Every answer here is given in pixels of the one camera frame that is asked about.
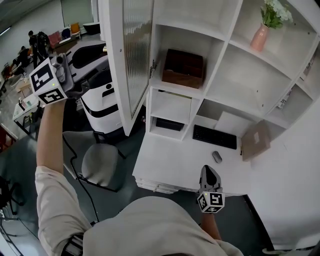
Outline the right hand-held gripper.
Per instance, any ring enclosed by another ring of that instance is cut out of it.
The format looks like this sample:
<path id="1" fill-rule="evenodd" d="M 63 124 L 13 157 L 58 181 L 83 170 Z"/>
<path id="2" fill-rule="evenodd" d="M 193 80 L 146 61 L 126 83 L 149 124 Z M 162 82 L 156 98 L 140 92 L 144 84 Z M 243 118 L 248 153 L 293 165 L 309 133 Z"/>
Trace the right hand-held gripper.
<path id="1" fill-rule="evenodd" d="M 197 203 L 202 213 L 215 214 L 225 206 L 225 194 L 219 174 L 209 165 L 201 169 Z"/>

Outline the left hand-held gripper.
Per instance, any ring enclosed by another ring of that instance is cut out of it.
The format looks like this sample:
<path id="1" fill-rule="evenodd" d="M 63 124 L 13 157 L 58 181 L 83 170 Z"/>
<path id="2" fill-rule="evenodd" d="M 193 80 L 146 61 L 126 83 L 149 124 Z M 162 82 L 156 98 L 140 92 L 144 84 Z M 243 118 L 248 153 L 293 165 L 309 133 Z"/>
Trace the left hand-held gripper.
<path id="1" fill-rule="evenodd" d="M 67 99 L 75 86 L 65 53 L 46 58 L 30 73 L 29 80 L 33 95 L 44 105 Z M 88 80 L 80 85 L 82 94 L 90 89 Z"/>

